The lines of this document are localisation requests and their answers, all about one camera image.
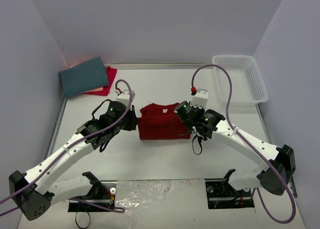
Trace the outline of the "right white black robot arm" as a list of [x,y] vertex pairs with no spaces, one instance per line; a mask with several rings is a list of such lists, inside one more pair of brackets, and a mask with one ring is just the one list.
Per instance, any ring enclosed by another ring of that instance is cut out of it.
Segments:
[[288,146],[276,146],[229,125],[220,113],[208,109],[195,109],[187,101],[174,108],[187,129],[195,133],[199,142],[215,140],[221,142],[253,161],[256,169],[230,169],[221,180],[222,191],[229,196],[244,189],[263,188],[281,196],[285,192],[295,170],[294,150]]

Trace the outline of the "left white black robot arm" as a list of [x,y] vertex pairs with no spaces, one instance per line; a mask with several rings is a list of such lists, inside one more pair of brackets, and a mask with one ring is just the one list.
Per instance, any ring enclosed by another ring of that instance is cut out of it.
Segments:
[[106,113],[85,122],[51,156],[25,172],[14,171],[8,178],[10,199],[28,221],[33,221],[59,202],[97,197],[102,184],[90,171],[73,179],[58,178],[92,152],[102,153],[120,131],[134,131],[137,124],[131,99],[110,100]]

